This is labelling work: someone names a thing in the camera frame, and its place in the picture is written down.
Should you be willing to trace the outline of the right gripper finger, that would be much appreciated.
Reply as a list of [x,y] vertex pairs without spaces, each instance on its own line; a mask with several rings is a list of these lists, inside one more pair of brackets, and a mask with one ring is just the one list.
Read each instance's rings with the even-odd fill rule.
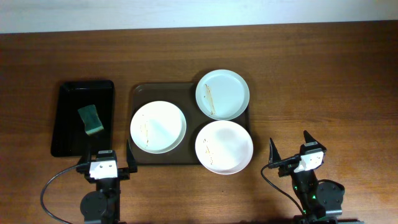
[[280,155],[278,153],[278,150],[277,150],[272,138],[269,139],[269,149],[270,149],[269,163],[273,164],[275,162],[281,161],[281,157],[280,157]]
[[323,149],[323,145],[318,142],[307,130],[303,131],[305,139],[304,149]]

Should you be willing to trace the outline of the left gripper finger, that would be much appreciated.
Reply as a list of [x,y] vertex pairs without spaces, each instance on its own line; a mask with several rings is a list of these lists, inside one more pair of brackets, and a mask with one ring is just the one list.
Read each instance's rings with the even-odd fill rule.
[[136,160],[133,156],[133,153],[131,151],[131,145],[128,140],[126,141],[126,162],[129,170],[137,169]]
[[84,153],[81,157],[81,162],[84,164],[87,164],[91,161],[91,138],[88,136],[86,139],[86,146],[85,146],[85,150]]

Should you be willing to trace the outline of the green and yellow sponge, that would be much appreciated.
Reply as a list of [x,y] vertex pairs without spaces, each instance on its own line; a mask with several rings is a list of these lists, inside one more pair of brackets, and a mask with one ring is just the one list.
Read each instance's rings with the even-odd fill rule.
[[85,125],[85,133],[87,135],[92,136],[104,130],[95,105],[88,105],[78,109],[78,114]]

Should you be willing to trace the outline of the white plate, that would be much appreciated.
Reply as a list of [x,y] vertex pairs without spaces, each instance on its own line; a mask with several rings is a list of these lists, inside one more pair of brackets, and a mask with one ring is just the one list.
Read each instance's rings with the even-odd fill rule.
[[183,140],[187,121],[182,110],[167,101],[153,101],[133,115],[130,135],[134,144],[150,154],[163,154]]
[[195,152],[209,171],[231,175],[250,163],[254,145],[250,134],[241,125],[232,121],[214,121],[198,133]]

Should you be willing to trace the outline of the pale blue plate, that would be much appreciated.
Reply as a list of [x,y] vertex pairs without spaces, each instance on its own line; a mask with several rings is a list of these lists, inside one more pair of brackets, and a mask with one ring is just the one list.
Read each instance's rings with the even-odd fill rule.
[[215,120],[232,120],[249,105],[250,91],[246,81],[231,70],[213,70],[197,84],[195,99],[199,109]]

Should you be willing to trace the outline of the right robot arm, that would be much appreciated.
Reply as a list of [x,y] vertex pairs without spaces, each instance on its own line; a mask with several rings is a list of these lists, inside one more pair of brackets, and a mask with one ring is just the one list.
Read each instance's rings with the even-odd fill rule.
[[336,218],[342,214],[341,204],[345,188],[328,179],[317,179],[315,170],[323,165],[326,147],[313,138],[308,131],[303,132],[305,143],[298,154],[282,159],[272,139],[269,140],[269,163],[263,168],[277,169],[279,177],[292,178],[292,188],[298,200],[295,200],[276,187],[298,207],[300,215],[293,217],[294,223],[338,223]]

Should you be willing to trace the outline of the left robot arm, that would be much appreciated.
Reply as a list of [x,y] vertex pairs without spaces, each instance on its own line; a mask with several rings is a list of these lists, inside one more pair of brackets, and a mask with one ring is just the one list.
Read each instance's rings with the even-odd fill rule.
[[127,167],[119,168],[116,152],[98,149],[100,140],[90,137],[87,150],[78,161],[76,171],[84,175],[96,190],[87,193],[80,203],[85,223],[120,223],[120,182],[137,172],[137,163],[126,144]]

